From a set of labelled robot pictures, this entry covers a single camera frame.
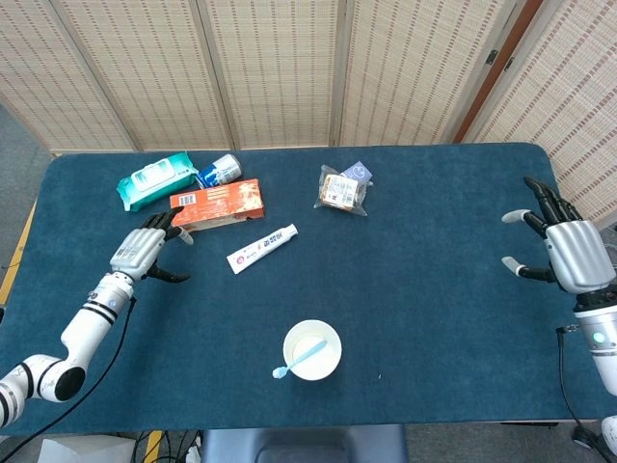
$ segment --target soda can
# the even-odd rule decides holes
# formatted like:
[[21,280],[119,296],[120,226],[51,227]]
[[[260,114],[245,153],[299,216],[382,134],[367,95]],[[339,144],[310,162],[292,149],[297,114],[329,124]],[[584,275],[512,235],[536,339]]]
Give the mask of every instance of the soda can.
[[208,167],[199,171],[197,182],[201,188],[224,185],[236,180],[242,175],[240,163],[232,154],[226,154]]

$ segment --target blue tablecloth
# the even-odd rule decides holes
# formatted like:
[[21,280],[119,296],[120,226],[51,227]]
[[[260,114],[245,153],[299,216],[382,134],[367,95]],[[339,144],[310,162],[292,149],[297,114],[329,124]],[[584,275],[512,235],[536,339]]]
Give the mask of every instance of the blue tablecloth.
[[[197,167],[223,153],[191,152]],[[534,208],[524,175],[551,182],[528,144],[255,150],[236,153],[260,181],[265,218],[174,240],[160,266],[173,286],[136,284],[124,349],[107,379],[58,432],[569,418],[554,329],[574,321],[571,296],[516,279],[500,258],[547,263],[541,240],[501,215]],[[127,213],[118,180],[164,154],[55,160],[5,320],[0,371],[34,353],[62,357],[60,334],[109,269],[122,239],[160,200]],[[367,217],[313,209],[320,166],[361,160],[375,185]],[[226,256],[280,227],[299,235],[239,275]],[[320,382],[286,377],[287,330],[305,318],[336,328],[343,355]],[[114,352],[124,314],[96,352],[89,388]],[[585,418],[614,413],[579,333],[567,338],[572,401]],[[30,400],[3,433],[29,433],[67,405]]]

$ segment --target blue toothbrush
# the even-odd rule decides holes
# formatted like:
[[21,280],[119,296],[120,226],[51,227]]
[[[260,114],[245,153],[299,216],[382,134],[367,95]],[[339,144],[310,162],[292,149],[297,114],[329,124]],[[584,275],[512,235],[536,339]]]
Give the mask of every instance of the blue toothbrush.
[[326,346],[327,342],[322,340],[321,342],[319,342],[318,344],[316,344],[314,347],[312,347],[311,349],[309,349],[307,352],[305,352],[304,354],[302,354],[300,357],[298,357],[294,362],[292,362],[290,365],[288,365],[287,367],[278,367],[275,368],[272,371],[272,376],[274,376],[276,379],[281,379],[284,378],[285,375],[287,374],[288,371],[290,371],[292,368],[294,368],[296,365],[298,365],[299,363],[303,362],[304,360],[306,360],[308,357],[310,357],[311,355],[316,354],[317,352],[319,352],[321,349],[323,349]]

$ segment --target robotic arm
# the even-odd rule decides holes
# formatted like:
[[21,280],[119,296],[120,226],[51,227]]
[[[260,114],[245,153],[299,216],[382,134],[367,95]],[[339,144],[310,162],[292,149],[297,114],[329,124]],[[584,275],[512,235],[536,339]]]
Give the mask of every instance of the robotic arm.
[[180,283],[189,278],[156,266],[163,244],[170,239],[179,236],[187,244],[193,244],[186,231],[171,226],[182,208],[150,216],[124,239],[110,260],[113,273],[106,274],[88,294],[83,307],[61,335],[68,352],[65,359],[33,355],[0,380],[0,427],[21,416],[28,398],[63,402],[79,392],[91,358],[126,302],[132,299],[134,282],[152,277]]
[[530,177],[544,219],[528,209],[505,214],[501,221],[527,223],[544,240],[550,268],[532,268],[512,257],[501,261],[516,276],[559,286],[577,297],[575,317],[606,389],[617,395],[617,285],[608,253],[596,227],[550,187]]

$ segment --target white bowl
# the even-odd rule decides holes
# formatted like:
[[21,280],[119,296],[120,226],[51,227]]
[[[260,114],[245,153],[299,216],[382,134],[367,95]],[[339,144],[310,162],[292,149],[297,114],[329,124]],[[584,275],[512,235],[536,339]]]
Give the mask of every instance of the white bowl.
[[292,368],[293,374],[308,381],[325,378],[340,362],[342,346],[335,329],[325,321],[304,320],[289,330],[282,344],[288,365],[322,340],[327,343],[324,348]]

